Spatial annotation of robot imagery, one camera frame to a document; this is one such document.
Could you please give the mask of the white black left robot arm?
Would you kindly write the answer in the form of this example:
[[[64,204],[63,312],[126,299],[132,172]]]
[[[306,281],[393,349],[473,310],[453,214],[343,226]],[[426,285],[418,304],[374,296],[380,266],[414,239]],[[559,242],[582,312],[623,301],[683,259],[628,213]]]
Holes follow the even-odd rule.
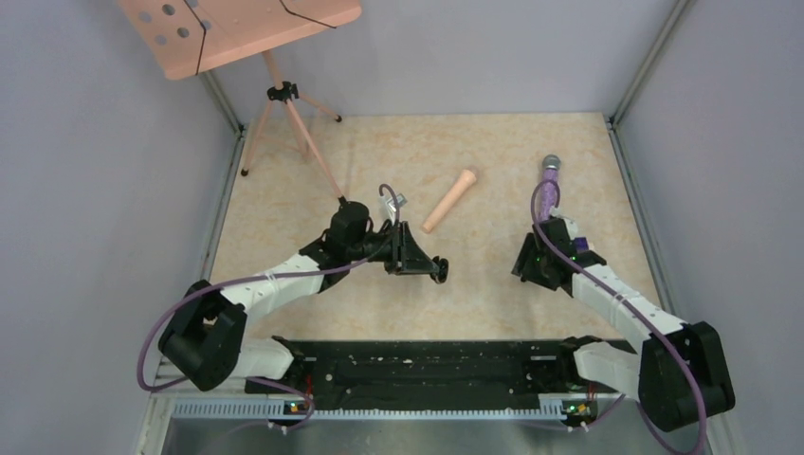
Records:
[[[367,263],[382,264],[390,275],[448,278],[448,260],[428,256],[408,223],[386,220],[375,228],[365,205],[342,199],[321,236],[283,263],[226,283],[195,283],[172,311],[157,348],[200,391],[232,376],[265,378],[293,391],[304,377],[297,354],[276,339],[248,342],[249,325],[330,289]]]

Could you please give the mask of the black glossy earbud charging case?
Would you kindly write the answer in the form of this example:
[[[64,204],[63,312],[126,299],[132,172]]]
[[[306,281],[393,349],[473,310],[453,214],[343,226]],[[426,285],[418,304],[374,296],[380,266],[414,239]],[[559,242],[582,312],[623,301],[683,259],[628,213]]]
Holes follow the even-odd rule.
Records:
[[[438,260],[438,271],[435,274],[435,282],[438,284],[443,284],[448,279],[448,271],[449,271],[449,261],[446,258],[440,258]]]

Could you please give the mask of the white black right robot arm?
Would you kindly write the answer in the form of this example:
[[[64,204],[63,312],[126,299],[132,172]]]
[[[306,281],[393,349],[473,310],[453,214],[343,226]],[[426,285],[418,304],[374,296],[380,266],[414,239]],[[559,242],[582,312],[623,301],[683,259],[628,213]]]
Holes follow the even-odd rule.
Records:
[[[628,344],[616,348],[594,336],[565,339],[556,365],[563,388],[605,385],[636,401],[662,431],[697,422],[701,410],[713,416],[735,407],[717,330],[665,312],[621,280],[596,252],[578,250],[565,219],[533,225],[512,273],[586,304]]]

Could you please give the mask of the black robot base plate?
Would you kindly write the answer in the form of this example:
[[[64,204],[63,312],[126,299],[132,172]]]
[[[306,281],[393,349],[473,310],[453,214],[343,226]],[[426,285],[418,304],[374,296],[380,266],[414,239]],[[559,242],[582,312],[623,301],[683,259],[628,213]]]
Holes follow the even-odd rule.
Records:
[[[580,399],[613,389],[570,381],[558,340],[301,341],[281,384],[317,411],[537,410],[549,395]]]

